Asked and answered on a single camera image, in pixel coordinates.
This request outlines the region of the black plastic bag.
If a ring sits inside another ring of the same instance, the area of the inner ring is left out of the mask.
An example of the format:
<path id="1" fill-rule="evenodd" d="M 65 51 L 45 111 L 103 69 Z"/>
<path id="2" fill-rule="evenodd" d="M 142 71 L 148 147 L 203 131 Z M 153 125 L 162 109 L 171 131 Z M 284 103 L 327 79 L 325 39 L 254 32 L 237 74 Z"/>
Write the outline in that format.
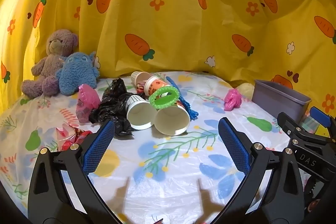
<path id="1" fill-rule="evenodd" d="M 132 128 L 126 117 L 126 103 L 132 95 L 133 93 L 127 91 L 122 79 L 114 79 L 105 89 L 99 106 L 91 111 L 89 121 L 92 124 L 102 125 L 105 121 L 111 120 L 114 123 L 116 136 L 132 136 Z"/>

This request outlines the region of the plain white paper cup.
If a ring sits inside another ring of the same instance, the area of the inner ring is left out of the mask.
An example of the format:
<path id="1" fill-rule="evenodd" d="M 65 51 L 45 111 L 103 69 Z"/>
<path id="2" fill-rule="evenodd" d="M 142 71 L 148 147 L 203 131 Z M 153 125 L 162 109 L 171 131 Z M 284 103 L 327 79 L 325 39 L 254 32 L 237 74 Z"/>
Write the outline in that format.
<path id="1" fill-rule="evenodd" d="M 155 128 L 160 133 L 168 136 L 181 135 L 187 130 L 189 125 L 190 116 L 180 101 L 158 110 L 154 119 Z"/>

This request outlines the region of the red clear plastic wrapper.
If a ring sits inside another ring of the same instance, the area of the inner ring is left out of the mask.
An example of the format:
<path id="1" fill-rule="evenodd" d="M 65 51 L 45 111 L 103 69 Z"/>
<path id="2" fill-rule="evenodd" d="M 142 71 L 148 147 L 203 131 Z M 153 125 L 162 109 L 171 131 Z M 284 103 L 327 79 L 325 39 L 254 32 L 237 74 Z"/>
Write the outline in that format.
<path id="1" fill-rule="evenodd" d="M 92 134 L 90 130 L 82 130 L 64 123 L 56 128 L 58 151 L 67 150 L 72 144 L 81 144 L 84 139 Z"/>

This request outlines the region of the orange printed paper cup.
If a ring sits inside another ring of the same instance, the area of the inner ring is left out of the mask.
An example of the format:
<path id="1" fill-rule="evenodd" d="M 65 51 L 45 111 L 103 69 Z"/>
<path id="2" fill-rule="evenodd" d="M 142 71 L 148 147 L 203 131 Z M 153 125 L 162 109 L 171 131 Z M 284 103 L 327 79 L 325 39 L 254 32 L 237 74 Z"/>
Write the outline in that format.
<path id="1" fill-rule="evenodd" d="M 162 88 L 164 86 L 169 86 L 168 83 L 165 81 L 161 80 L 157 76 L 151 76 L 145 83 L 144 85 L 144 93 L 147 97 L 151 96 L 156 90 L 159 88 Z"/>

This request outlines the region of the small white paper cup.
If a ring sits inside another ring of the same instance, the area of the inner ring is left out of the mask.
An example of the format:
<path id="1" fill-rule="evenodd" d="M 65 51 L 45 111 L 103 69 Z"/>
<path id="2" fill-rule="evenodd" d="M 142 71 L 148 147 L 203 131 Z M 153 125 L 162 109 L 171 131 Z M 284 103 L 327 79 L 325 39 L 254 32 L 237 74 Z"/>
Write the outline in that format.
<path id="1" fill-rule="evenodd" d="M 151 74 L 147 72 L 140 72 L 135 71 L 131 74 L 131 82 L 134 86 L 137 86 L 138 84 L 143 85 L 148 79 L 150 79 Z"/>

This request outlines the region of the white striped paper cup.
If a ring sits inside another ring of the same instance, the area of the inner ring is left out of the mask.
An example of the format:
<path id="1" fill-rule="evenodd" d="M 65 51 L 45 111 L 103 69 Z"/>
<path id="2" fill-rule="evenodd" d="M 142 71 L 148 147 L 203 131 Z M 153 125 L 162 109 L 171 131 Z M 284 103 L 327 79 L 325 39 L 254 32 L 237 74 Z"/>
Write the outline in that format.
<path id="1" fill-rule="evenodd" d="M 145 130 L 153 123 L 157 110 L 142 97 L 132 95 L 126 102 L 126 118 L 134 130 Z"/>

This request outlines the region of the yellow carrot print curtain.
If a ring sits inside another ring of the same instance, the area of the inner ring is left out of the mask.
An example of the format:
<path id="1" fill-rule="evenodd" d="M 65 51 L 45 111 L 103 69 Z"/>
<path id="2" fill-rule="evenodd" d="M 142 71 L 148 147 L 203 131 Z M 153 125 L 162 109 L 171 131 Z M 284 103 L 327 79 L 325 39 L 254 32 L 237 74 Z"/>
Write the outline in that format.
<path id="1" fill-rule="evenodd" d="M 1 109 L 58 29 L 96 52 L 102 77 L 205 71 L 273 80 L 335 114 L 335 0 L 1 0 Z"/>

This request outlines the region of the large pink plastic bag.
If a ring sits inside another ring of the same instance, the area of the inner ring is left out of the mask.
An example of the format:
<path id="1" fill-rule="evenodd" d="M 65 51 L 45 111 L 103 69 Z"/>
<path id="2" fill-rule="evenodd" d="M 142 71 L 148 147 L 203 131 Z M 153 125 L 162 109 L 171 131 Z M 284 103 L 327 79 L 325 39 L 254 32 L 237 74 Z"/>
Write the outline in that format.
<path id="1" fill-rule="evenodd" d="M 97 109 L 101 100 L 98 93 L 89 85 L 82 84 L 79 86 L 76 116 L 80 123 L 87 123 L 89 115 L 93 109 Z"/>

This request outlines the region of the small pink plastic bag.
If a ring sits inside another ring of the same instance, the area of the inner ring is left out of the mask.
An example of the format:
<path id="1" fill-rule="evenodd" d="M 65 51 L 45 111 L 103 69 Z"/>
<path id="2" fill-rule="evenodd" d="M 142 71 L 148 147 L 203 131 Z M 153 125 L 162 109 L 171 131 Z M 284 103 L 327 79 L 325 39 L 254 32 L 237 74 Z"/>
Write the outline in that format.
<path id="1" fill-rule="evenodd" d="M 232 111 L 242 104 L 242 95 L 237 89 L 230 89 L 224 98 L 224 110 Z"/>

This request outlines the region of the floral plastic bed sheet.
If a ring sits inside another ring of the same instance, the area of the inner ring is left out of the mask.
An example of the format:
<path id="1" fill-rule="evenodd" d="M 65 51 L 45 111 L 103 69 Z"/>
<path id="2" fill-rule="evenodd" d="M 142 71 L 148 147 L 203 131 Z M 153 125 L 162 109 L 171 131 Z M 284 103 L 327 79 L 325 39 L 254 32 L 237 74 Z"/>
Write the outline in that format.
<path id="1" fill-rule="evenodd" d="M 216 76 L 162 72 L 158 77 L 178 85 L 198 118 L 178 136 L 151 127 L 129 139 L 113 139 L 89 179 L 122 222 L 210 223 L 244 177 L 218 134 L 219 120 L 227 117 L 269 150 L 282 151 L 288 137 L 275 118 L 250 100 L 224 111 L 230 86 Z M 37 155 L 43 147 L 57 150 L 56 130 L 64 123 L 98 129 L 78 122 L 76 102 L 76 96 L 21 97 L 1 113 L 1 183 L 23 213 Z"/>

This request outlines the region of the cream plush toy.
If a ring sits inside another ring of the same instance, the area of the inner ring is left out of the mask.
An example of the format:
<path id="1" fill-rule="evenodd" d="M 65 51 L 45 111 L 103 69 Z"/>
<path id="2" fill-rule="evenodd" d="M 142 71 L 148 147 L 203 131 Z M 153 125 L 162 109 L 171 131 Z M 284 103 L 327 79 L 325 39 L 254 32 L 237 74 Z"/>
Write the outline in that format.
<path id="1" fill-rule="evenodd" d="M 236 89 L 242 96 L 251 100 L 253 97 L 255 86 L 251 83 L 242 83 Z"/>

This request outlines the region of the purple teddy bear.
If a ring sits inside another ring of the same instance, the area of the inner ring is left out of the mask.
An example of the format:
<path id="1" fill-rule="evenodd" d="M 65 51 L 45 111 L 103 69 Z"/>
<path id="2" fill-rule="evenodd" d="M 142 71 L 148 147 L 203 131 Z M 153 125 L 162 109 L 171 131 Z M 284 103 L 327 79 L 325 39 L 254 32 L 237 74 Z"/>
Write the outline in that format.
<path id="1" fill-rule="evenodd" d="M 78 36 L 69 30 L 53 32 L 47 39 L 47 56 L 31 68 L 36 80 L 24 80 L 21 84 L 22 93 L 31 99 L 41 95 L 54 96 L 59 92 L 56 72 L 63 67 L 63 59 L 74 52 L 78 45 Z"/>

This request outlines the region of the yellow tissue pack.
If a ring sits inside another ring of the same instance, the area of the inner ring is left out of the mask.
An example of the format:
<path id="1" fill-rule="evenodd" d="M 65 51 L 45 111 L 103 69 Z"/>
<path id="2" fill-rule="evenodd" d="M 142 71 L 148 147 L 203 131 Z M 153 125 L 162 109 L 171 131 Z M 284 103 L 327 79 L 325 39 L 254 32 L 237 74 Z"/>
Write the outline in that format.
<path id="1" fill-rule="evenodd" d="M 315 135 L 319 135 L 319 136 L 323 136 L 323 137 L 326 137 L 326 138 L 329 138 L 330 137 L 330 134 L 328 132 L 328 129 L 323 127 L 321 124 L 318 125 L 315 133 Z"/>

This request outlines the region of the rainbow striped box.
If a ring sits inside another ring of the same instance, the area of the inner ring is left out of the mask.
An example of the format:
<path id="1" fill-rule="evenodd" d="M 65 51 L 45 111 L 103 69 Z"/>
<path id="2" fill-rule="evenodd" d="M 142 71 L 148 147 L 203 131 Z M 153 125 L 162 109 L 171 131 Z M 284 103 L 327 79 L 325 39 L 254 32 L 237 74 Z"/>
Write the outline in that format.
<path id="1" fill-rule="evenodd" d="M 312 118 L 309 114 L 305 114 L 302 117 L 302 120 L 300 121 L 299 124 L 305 131 L 311 133 L 311 134 L 315 134 L 318 127 L 319 127 L 319 123 Z"/>

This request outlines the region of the grey plastic trash bin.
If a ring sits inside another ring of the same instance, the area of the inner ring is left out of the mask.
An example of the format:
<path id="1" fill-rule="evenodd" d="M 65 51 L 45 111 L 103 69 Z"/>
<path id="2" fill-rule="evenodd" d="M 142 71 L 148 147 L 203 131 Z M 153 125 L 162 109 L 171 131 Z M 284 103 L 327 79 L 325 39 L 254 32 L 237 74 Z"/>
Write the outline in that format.
<path id="1" fill-rule="evenodd" d="M 275 118 L 284 112 L 299 123 L 311 99 L 279 83 L 256 80 L 252 101 Z"/>

